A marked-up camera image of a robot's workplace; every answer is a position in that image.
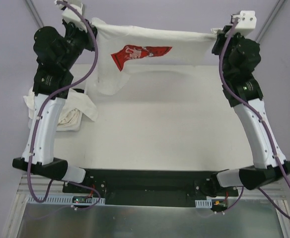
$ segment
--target crumpled cloth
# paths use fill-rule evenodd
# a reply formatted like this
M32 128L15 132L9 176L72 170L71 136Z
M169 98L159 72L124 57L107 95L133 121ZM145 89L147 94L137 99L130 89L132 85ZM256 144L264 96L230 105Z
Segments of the crumpled cloth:
M28 95L23 96L24 101L28 107L28 116L33 118L34 114L34 92L32 88L29 89ZM98 111L96 105L91 99L83 93L78 93L73 89L69 89L68 98L61 111L58 127L69 127L76 125L79 120L80 112L85 114L92 121L96 121Z

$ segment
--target gray wall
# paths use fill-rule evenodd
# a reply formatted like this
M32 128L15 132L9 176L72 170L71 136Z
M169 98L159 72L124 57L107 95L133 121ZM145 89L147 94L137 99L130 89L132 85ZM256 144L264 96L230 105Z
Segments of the gray wall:
M272 130L290 160L290 0L263 39L261 56L256 77Z
M0 1L0 236L21 177L11 162L21 155L29 133L22 95L36 70L35 31L23 1Z

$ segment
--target metal frame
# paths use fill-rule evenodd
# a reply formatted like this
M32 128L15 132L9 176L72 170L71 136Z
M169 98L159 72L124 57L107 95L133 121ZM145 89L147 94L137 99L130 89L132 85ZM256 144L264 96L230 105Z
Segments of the metal frame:
M258 35L255 37L255 41L257 43L260 43L265 36L265 34L268 32L270 27L272 26L273 21L276 19L278 13L282 10L283 6L288 0L279 0L272 11L270 12L268 18L265 20L265 23L263 24L261 30L259 31Z
M34 19L36 25L38 26L38 28L44 27L45 25L44 25L39 13L38 13L33 1L32 0L24 0L24 2L26 4L32 18Z
M47 185L50 180L48 178L33 175L32 181L34 184L33 185L34 191L36 194L39 195L39 194L45 193L47 189ZM63 189L63 182L55 181L53 185L51 186L50 196L51 197L82 196L82 194L78 194L78 193L64 194L62 193L62 189ZM286 201L285 191L283 189L281 182L278 181L273 184L266 185L263 187L263 189L274 199L274 202L277 203L279 207L281 207L284 211L290 214L290 209ZM262 195L260 191L258 190L249 191L246 189L244 191L242 199L243 200L263 200L263 201L267 200L266 197ZM27 201L31 201L31 195L27 186L27 175L24 175L21 178L18 191L15 197L14 203L13 203L13 207L9 215L8 223L6 224L2 237L4 238L17 237ZM277 216L280 221L280 225L281 225L281 229L282 229L284 237L290 238L290 220L285 218L278 211L277 211Z

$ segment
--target white cloth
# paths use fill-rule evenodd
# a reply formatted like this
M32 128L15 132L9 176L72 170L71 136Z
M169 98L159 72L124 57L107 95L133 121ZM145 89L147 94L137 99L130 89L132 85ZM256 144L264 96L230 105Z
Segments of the white cloth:
M99 48L97 89L118 92L129 80L133 64L200 65L215 34L165 31L108 25L93 18Z
M24 101L28 107L28 116L33 118L34 114L34 92L29 89L28 95L24 96ZM78 123L80 112L84 113L92 121L96 121L98 111L91 99L83 93L78 93L69 89L68 98L61 111L58 127L69 127Z

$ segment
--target red logo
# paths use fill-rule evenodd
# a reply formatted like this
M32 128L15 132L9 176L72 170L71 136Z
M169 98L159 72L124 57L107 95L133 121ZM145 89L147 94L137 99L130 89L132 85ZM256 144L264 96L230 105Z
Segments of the red logo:
M158 57L167 54L172 47L132 46L126 45L115 54L111 54L117 68L120 71L128 60L142 59L144 57Z

